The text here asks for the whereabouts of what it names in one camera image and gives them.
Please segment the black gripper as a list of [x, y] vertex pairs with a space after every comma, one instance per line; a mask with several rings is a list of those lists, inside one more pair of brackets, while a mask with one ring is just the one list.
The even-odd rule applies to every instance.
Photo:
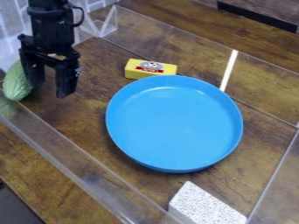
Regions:
[[32, 34], [17, 36], [25, 78], [33, 88], [45, 80], [44, 64], [39, 56], [56, 53], [65, 57], [55, 66], [56, 96], [64, 98], [76, 91], [81, 73], [80, 54], [73, 50], [75, 31], [81, 21], [75, 22], [73, 11], [81, 11], [69, 0], [28, 0], [27, 14], [31, 18]]

